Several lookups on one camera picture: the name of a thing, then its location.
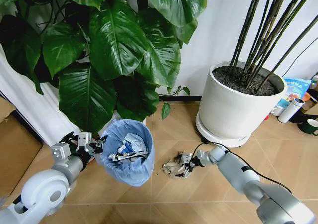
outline tiled floor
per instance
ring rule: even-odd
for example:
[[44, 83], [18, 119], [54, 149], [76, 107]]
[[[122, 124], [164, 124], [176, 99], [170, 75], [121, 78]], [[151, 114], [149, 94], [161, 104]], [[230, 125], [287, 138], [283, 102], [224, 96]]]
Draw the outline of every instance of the tiled floor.
[[[178, 151], [192, 152], [200, 143], [195, 128], [199, 103], [171, 103], [171, 114], [147, 119], [156, 147], [151, 179], [142, 187], [119, 183], [103, 167], [90, 163], [61, 210], [43, 224], [257, 224], [255, 206], [237, 193], [215, 166], [197, 168], [188, 179], [170, 179], [162, 165]], [[210, 150], [211, 145], [203, 149]], [[232, 149], [256, 170], [286, 184], [318, 215], [318, 138], [275, 117], [264, 121], [250, 140]], [[52, 166], [48, 147], [40, 151], [15, 193], [29, 176]]]

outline green mug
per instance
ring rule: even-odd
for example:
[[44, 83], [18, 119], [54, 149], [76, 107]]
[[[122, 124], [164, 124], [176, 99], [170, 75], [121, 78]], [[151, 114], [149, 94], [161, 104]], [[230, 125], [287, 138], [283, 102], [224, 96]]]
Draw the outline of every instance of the green mug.
[[314, 136], [318, 136], [318, 132], [315, 134], [315, 131], [318, 131], [318, 121], [313, 119], [308, 119], [302, 124], [298, 124], [298, 128], [307, 134], [313, 134]]

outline white bottle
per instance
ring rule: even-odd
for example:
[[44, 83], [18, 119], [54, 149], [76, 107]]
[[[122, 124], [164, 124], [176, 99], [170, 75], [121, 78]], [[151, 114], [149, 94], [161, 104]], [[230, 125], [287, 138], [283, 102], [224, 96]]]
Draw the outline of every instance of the white bottle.
[[278, 120], [283, 123], [288, 122], [289, 119], [301, 108], [303, 104], [303, 100], [295, 98], [278, 117]]

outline trash can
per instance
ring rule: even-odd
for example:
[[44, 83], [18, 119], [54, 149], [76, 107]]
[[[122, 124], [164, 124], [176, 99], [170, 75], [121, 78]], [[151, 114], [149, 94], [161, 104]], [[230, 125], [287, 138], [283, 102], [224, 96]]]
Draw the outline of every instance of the trash can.
[[[109, 159], [109, 155], [116, 154], [122, 146], [123, 140], [128, 133], [140, 136], [147, 147], [148, 157], [142, 160], [118, 163]], [[103, 145], [103, 153], [96, 156], [99, 165], [105, 167], [106, 171], [116, 180], [139, 187], [151, 176], [155, 164], [155, 147], [153, 138], [148, 128], [139, 121], [122, 119], [112, 123], [103, 133], [107, 140]]]

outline wood-look floor tile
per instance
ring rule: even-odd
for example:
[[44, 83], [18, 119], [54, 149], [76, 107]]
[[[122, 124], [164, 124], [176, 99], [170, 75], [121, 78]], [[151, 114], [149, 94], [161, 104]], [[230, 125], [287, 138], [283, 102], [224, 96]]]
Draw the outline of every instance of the wood-look floor tile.
[[246, 224], [231, 208], [217, 203], [164, 203], [152, 206], [153, 224]]
[[306, 134], [299, 130], [296, 123], [281, 123], [276, 116], [270, 115], [267, 121], [263, 121], [254, 131], [258, 140], [262, 139], [311, 139], [317, 140], [314, 135]]
[[153, 117], [152, 134], [154, 140], [200, 140], [201, 135], [195, 126], [199, 105], [171, 105], [171, 112], [162, 120], [162, 104]]
[[68, 204], [145, 203], [150, 201], [150, 180], [141, 187], [118, 182], [94, 160], [77, 179], [75, 189], [66, 197]]
[[63, 205], [54, 214], [46, 216], [40, 224], [86, 224], [78, 205]]
[[[256, 140], [249, 140], [245, 145], [239, 148], [232, 148], [231, 151], [245, 159], [259, 173], [275, 180], [278, 179], [270, 162], [268, 161], [262, 148], [259, 146]], [[247, 197], [245, 195], [237, 192], [231, 186], [228, 187], [228, 191], [224, 197], [224, 201], [243, 200], [247, 200]]]
[[249, 224], [261, 224], [257, 216], [257, 206], [250, 201], [246, 202], [225, 202], [237, 215], [242, 217]]
[[259, 140], [282, 182], [299, 199], [318, 199], [318, 143], [314, 140]]
[[149, 224], [150, 204], [79, 205], [87, 224]]
[[152, 126], [153, 126], [153, 117], [152, 116], [147, 116], [146, 117], [146, 126], [152, 132]]
[[[162, 170], [162, 165], [178, 155], [179, 151], [193, 152], [199, 141], [155, 141], [159, 152], [152, 175], [152, 201], [186, 202], [221, 200], [228, 189], [226, 179], [215, 166], [198, 167], [187, 179], [171, 179]], [[202, 150], [211, 150], [212, 145], [204, 145]]]

